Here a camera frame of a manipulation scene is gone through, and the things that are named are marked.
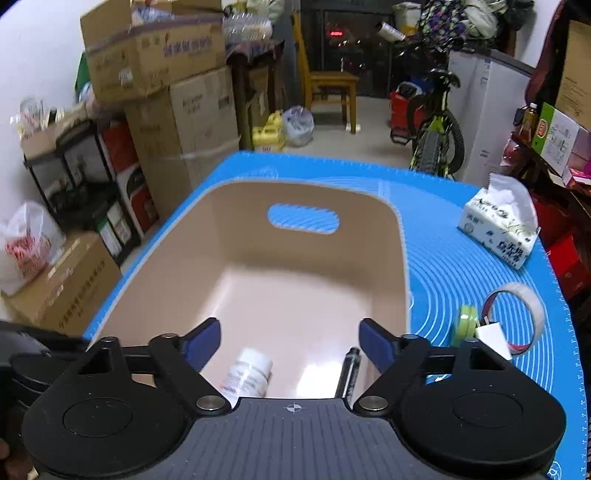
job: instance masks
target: clothing pile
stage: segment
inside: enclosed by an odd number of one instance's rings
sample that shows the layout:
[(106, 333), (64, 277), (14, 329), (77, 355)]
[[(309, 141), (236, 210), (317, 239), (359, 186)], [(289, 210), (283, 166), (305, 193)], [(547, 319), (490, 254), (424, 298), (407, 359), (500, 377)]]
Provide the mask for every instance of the clothing pile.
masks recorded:
[(495, 38), (506, 24), (519, 30), (534, 9), (534, 0), (430, 0), (421, 13), (424, 36), (440, 43), (450, 38)]

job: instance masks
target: plastic bag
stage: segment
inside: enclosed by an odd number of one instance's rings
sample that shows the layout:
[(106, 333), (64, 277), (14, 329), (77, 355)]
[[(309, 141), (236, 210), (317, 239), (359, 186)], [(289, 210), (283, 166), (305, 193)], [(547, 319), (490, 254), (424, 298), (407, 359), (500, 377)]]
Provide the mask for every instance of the plastic bag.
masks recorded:
[(409, 100), (410, 97), (415, 95), (422, 95), (423, 89), (413, 82), (400, 82), (396, 88), (396, 93), (399, 93), (401, 96), (406, 98), (406, 100)]
[(527, 149), (513, 141), (511, 137), (507, 140), (503, 150), (503, 159), (499, 166), (498, 173), (502, 175), (511, 175), (515, 166), (527, 157)]
[[(466, 0), (467, 29), (471, 37), (494, 38), (499, 26), (490, 2), (485, 0)], [(494, 2), (494, 7), (501, 9), (505, 2)]]
[(292, 147), (303, 147), (312, 140), (314, 117), (302, 106), (293, 106), (281, 114), (285, 141)]
[(0, 223), (0, 290), (14, 295), (56, 260), (64, 241), (47, 210), (23, 203), (8, 223)]

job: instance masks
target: wooden chair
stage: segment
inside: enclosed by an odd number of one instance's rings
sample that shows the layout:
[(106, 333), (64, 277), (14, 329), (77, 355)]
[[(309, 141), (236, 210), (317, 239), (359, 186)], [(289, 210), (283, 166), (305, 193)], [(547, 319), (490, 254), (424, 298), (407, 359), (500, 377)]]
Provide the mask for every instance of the wooden chair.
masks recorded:
[[(357, 127), (357, 101), (355, 89), (359, 78), (349, 72), (311, 72), (306, 55), (306, 45), (301, 33), (300, 14), (294, 12), (291, 15), (291, 25), (295, 43), (297, 44), (298, 65), (300, 67), (300, 80), (304, 90), (304, 106), (312, 109), (315, 103), (340, 103), (343, 114), (343, 123), (347, 123), (347, 104), (349, 105), (349, 122), (351, 123), (351, 134), (355, 135)], [(314, 97), (314, 90), (323, 87), (336, 87), (341, 89), (339, 99), (322, 99)]]

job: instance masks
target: tiled floor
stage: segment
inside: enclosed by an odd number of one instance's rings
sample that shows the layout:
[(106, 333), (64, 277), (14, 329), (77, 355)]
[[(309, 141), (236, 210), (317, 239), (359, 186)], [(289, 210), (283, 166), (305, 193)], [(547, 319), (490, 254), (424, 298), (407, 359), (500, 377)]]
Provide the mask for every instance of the tiled floor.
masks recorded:
[(316, 127), (312, 142), (301, 148), (286, 148), (284, 152), (408, 168), (412, 157), (410, 145), (395, 145), (390, 140), (388, 99), (357, 98), (361, 131), (355, 135), (345, 130), (340, 105), (318, 105), (313, 113)]

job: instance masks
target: white medicine bottle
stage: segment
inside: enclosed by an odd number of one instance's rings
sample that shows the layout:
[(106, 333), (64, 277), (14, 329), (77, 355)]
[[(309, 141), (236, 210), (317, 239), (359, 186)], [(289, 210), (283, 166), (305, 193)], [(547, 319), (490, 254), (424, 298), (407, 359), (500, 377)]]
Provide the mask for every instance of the white medicine bottle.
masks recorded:
[(228, 399), (232, 408), (239, 397), (264, 397), (272, 366), (273, 362), (264, 353), (254, 348), (243, 349), (226, 375), (220, 393)]

